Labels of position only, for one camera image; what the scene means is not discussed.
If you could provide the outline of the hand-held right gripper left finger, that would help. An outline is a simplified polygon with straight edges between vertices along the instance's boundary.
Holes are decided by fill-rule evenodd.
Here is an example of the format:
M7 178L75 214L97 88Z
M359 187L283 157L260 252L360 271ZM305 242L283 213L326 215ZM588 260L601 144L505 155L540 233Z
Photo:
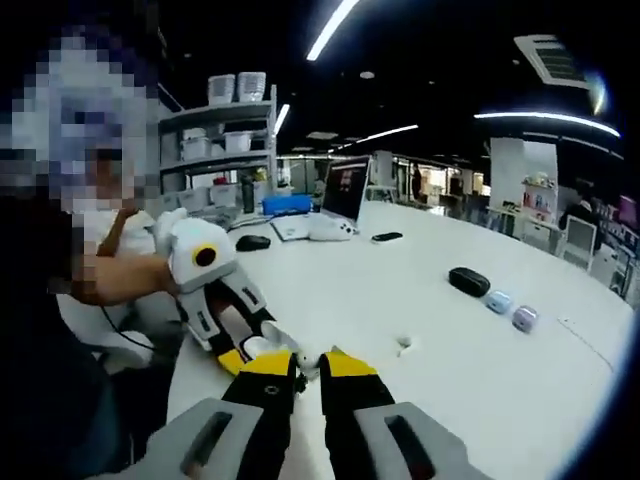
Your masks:
M220 399L200 401L149 440L144 479L276 479L289 446L297 356L247 363Z

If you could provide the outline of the person's left hand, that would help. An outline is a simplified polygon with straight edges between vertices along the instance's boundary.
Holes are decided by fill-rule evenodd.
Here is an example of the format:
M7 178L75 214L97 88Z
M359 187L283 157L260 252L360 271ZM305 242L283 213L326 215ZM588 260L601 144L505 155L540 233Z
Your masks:
M258 336L245 321L241 313L231 304L222 303L218 306L217 320L234 346L238 347L244 340Z

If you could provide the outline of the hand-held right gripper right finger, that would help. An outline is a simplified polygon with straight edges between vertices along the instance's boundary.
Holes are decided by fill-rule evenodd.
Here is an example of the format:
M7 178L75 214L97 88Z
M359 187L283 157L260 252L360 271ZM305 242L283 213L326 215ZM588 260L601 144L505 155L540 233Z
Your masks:
M367 363L341 351L318 361L325 445L337 479L485 479L464 442Z

